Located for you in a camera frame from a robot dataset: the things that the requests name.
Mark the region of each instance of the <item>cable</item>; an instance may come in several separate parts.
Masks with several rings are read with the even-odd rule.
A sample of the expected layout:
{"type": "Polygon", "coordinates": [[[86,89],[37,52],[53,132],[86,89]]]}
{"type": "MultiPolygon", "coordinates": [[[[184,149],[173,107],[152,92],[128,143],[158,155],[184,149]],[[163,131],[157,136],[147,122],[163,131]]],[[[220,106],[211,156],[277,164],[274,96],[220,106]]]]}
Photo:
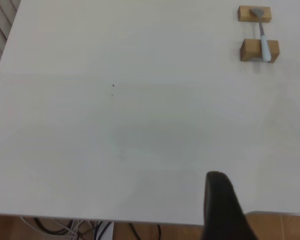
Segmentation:
{"type": "Polygon", "coordinates": [[[72,228],[73,222],[71,223],[70,228],[68,228],[67,226],[63,225],[62,223],[60,223],[60,222],[58,222],[58,221],[56,221],[56,220],[54,220],[54,219],[52,219],[52,218],[51,218],[51,220],[52,220],[54,223],[56,223],[57,225],[59,225],[59,226],[61,226],[61,227],[64,227],[64,228],[65,228],[66,230],[68,230],[70,233],[77,234],[75,231],[73,231],[72,229],[70,229],[70,228],[72,228]]]}
{"type": "Polygon", "coordinates": [[[77,239],[76,239],[76,240],[78,240],[81,236],[87,234],[88,232],[90,232],[90,231],[92,231],[92,230],[95,230],[95,231],[94,231],[94,234],[95,234],[95,236],[97,236],[98,230],[99,230],[101,224],[103,224],[103,223],[104,223],[103,221],[99,222],[97,226],[95,226],[95,227],[93,227],[93,228],[91,228],[91,229],[85,231],[84,233],[81,233],[81,232],[78,231],[77,239]]]}
{"type": "Polygon", "coordinates": [[[105,231],[107,230],[107,228],[110,226],[110,224],[112,224],[111,221],[108,222],[108,223],[105,225],[104,229],[102,229],[102,232],[100,233],[100,236],[98,237],[98,240],[101,240],[103,234],[105,233],[105,231]]]}
{"type": "MultiPolygon", "coordinates": [[[[49,230],[47,229],[43,224],[42,222],[39,220],[39,218],[37,217],[34,217],[34,222],[37,224],[37,226],[44,232],[46,232],[47,234],[51,234],[51,235],[65,235],[67,234],[68,230],[65,229],[65,228],[62,228],[62,229],[59,229],[59,230],[49,230]]],[[[70,220],[68,225],[66,226],[68,229],[71,228],[72,226],[72,223],[73,223],[73,220],[70,220]]]]}
{"type": "Polygon", "coordinates": [[[157,224],[156,226],[158,228],[158,234],[159,234],[158,240],[161,240],[161,227],[159,224],[157,224]]]}
{"type": "Polygon", "coordinates": [[[131,228],[131,230],[132,230],[132,232],[133,232],[135,238],[136,238],[137,240],[141,240],[141,238],[139,237],[139,235],[138,235],[138,233],[137,233],[137,231],[136,231],[134,225],[133,225],[132,223],[129,223],[129,227],[131,228]]]}
{"type": "Polygon", "coordinates": [[[95,227],[95,229],[94,229],[94,233],[93,233],[93,240],[96,240],[96,238],[97,238],[97,234],[98,234],[98,230],[99,230],[99,228],[100,228],[100,226],[101,226],[101,224],[103,223],[103,221],[101,221],[101,222],[99,222],[99,224],[95,227]]]}
{"type": "Polygon", "coordinates": [[[25,223],[27,224],[30,228],[42,233],[43,235],[46,235],[46,236],[50,236],[50,237],[59,237],[59,238],[65,238],[65,237],[68,237],[68,238],[76,238],[77,236],[68,236],[68,235],[53,235],[53,234],[49,234],[49,233],[46,233],[45,231],[42,231],[40,230],[39,228],[36,228],[35,226],[33,226],[31,223],[29,223],[26,219],[24,219],[22,216],[20,217],[20,219],[25,223]]]}
{"type": "MultiPolygon", "coordinates": [[[[161,240],[161,236],[162,236],[162,233],[161,233],[161,227],[160,227],[159,224],[157,224],[156,226],[157,226],[157,228],[158,228],[158,240],[161,240]]],[[[141,238],[140,238],[140,236],[138,235],[138,233],[137,233],[137,231],[136,231],[134,225],[133,225],[132,223],[129,223],[129,227],[131,228],[131,230],[132,230],[132,232],[133,232],[135,238],[136,238],[137,240],[141,240],[141,238]]]]}

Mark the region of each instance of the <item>metal spoon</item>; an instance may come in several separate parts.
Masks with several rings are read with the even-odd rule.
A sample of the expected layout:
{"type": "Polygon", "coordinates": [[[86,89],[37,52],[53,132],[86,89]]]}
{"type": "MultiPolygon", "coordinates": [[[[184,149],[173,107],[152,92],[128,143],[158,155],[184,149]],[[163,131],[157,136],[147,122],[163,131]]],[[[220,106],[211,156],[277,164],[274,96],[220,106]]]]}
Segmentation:
{"type": "Polygon", "coordinates": [[[262,58],[264,62],[271,61],[271,54],[267,42],[267,38],[265,36],[264,28],[262,27],[262,16],[264,15],[264,11],[260,8],[252,8],[251,11],[258,16],[259,18],[259,28],[261,35],[261,49],[262,49],[262,58]]]}

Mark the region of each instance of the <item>wooden floor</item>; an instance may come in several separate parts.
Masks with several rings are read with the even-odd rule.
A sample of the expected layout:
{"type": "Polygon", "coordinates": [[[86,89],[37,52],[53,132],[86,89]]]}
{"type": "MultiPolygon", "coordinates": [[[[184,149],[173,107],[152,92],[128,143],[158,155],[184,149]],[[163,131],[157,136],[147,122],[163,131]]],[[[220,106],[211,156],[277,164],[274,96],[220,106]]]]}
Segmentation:
{"type": "MultiPolygon", "coordinates": [[[[247,219],[259,240],[300,240],[300,216],[253,214],[248,215],[247,219]]],[[[158,239],[155,224],[135,224],[135,228],[142,240],[158,239]]],[[[162,240],[199,240],[203,231],[199,226],[184,225],[161,225],[161,229],[162,240]]],[[[64,239],[45,236],[27,226],[18,217],[0,216],[0,240],[64,239]]],[[[92,236],[87,235],[85,239],[91,240],[92,236]]],[[[127,223],[115,223],[113,240],[136,240],[136,238],[127,223]]]]}

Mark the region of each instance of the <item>table surface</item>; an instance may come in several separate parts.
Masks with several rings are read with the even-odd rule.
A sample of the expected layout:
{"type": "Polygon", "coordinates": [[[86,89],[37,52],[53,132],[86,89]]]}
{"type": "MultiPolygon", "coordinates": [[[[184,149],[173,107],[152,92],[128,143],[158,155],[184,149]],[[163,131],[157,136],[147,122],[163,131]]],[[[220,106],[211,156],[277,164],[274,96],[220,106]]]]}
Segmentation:
{"type": "Polygon", "coordinates": [[[22,0],[0,62],[0,214],[203,224],[300,213],[300,0],[260,0],[275,63],[241,62],[252,0],[22,0]]]}

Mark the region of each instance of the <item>wooden block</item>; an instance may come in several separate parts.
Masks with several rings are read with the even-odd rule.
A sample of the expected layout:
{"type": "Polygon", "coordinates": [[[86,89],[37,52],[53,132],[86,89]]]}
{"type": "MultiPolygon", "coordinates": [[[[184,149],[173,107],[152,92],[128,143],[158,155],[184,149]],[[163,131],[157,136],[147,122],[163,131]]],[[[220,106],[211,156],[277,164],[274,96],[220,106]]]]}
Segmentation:
{"type": "MultiPolygon", "coordinates": [[[[268,40],[267,42],[271,53],[269,63],[274,63],[280,54],[279,43],[276,40],[268,40]]],[[[240,48],[240,58],[243,62],[247,62],[252,58],[262,58],[261,40],[244,39],[240,48]]]]}
{"type": "Polygon", "coordinates": [[[264,15],[262,16],[261,21],[263,23],[269,23],[272,16],[270,7],[268,6],[239,6],[238,9],[238,19],[239,22],[259,22],[259,18],[251,11],[253,8],[262,9],[264,15]]]}

